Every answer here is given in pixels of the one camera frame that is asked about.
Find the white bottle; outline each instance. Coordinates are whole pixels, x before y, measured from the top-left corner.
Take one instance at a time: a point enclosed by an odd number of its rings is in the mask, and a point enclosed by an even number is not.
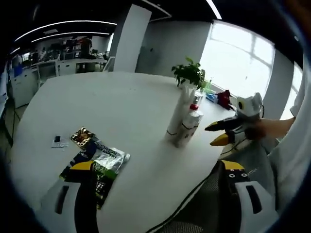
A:
[[[184,117],[180,129],[177,133],[175,140],[176,147],[184,147],[194,135],[198,128],[200,121],[203,117],[203,113],[198,110],[197,104],[190,105],[189,113]]]

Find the potted plant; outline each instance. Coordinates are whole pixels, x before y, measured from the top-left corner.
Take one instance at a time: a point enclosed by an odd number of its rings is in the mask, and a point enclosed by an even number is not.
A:
[[[200,69],[200,63],[194,63],[193,60],[188,57],[186,57],[186,60],[189,62],[187,66],[177,65],[172,67],[172,71],[174,71],[176,81],[178,82],[177,86],[188,80],[190,84],[199,89],[204,83],[205,70]]]

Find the floor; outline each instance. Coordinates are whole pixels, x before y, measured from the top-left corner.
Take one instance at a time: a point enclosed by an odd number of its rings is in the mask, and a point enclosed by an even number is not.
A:
[[[11,135],[11,137],[14,138],[14,135],[16,133],[17,130],[17,126],[19,124],[19,121],[21,119],[21,117],[23,116],[26,108],[28,105],[24,105],[21,106],[17,109],[15,109],[15,118],[14,118],[14,107],[13,105],[7,105],[7,109],[5,112],[5,125],[6,128],[9,131],[9,134]],[[5,137],[4,131],[0,131],[0,150],[4,155],[4,160],[7,163],[10,163],[10,151],[11,151],[11,147],[9,145],[8,140]]]

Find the ceiling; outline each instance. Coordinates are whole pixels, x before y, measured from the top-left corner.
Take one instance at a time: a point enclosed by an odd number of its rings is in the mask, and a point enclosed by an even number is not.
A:
[[[164,9],[171,18],[166,20],[188,20],[212,22],[216,19],[206,0],[192,0],[182,3],[180,0],[149,0]],[[302,65],[302,49],[294,39],[278,12],[268,0],[213,0],[223,21],[250,29],[270,41],[290,60]],[[131,4],[140,5],[152,11],[151,20],[167,17],[167,14],[147,4],[145,0],[132,0],[124,3],[120,0],[90,4],[63,3],[45,1],[44,3],[21,3],[15,10],[15,18],[6,25],[8,43],[22,34],[47,24],[67,20],[98,20],[117,23],[118,18]],[[13,44],[13,48],[29,47],[32,40],[46,36],[43,32],[57,29],[57,33],[67,32],[101,32],[113,33],[115,25],[102,23],[66,23],[44,28],[26,35]]]

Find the robotic hand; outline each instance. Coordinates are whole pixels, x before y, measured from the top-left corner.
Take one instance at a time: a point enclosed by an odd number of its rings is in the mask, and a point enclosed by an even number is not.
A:
[[[260,93],[252,97],[237,97],[237,112],[233,117],[211,123],[206,131],[225,130],[225,133],[217,137],[210,144],[212,146],[225,146],[247,138],[245,131],[254,127],[254,123],[260,119],[262,98]]]

